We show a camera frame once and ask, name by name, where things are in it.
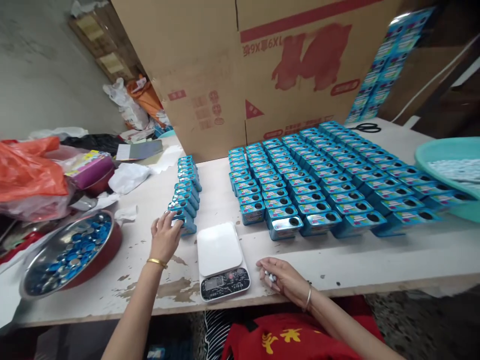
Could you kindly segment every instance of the woman's right hand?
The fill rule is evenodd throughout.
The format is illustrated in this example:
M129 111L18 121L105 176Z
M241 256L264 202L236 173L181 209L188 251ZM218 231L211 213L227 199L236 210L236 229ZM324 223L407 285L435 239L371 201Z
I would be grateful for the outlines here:
M271 289L286 296L297 306L304 308L310 291L310 284L287 261L274 257L265 257L257 261L260 269L260 280L264 281ZM265 270L276 276L276 282L271 282L265 275Z

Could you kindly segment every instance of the woman's left hand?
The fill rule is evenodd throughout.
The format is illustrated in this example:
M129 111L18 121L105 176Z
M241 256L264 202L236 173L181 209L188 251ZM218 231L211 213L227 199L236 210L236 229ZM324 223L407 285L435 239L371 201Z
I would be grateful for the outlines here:
M176 211L167 211L151 224L150 258L168 263L177 250L184 222L176 221L172 227L176 214Z

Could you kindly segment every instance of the scale display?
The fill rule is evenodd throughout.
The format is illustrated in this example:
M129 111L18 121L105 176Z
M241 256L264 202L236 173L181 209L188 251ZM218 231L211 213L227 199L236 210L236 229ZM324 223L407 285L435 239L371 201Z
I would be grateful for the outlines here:
M200 294L204 301L212 301L244 291L249 286L248 271L239 267L204 279L200 285Z

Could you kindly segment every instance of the gold bracelet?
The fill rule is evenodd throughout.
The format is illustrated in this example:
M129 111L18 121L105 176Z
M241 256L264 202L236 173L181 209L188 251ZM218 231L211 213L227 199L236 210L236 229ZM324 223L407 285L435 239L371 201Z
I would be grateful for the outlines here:
M149 258L146 262L147 262L147 263L155 263L155 264L158 264L158 265L162 266L164 269L167 269L167 268L169 267L166 262L164 262L164 261L162 261L162 260L155 259L155 258L153 258L153 257Z

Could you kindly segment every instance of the teal plastic basin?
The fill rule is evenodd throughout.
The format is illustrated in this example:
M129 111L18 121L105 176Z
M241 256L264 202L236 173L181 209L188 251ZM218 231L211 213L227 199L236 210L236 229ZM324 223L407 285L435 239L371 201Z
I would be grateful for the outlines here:
M480 159L480 137L452 137L433 140L415 151L416 167L442 183L473 196L477 201L455 206L450 213L480 223L480 190L460 185L432 169L428 163L438 160Z

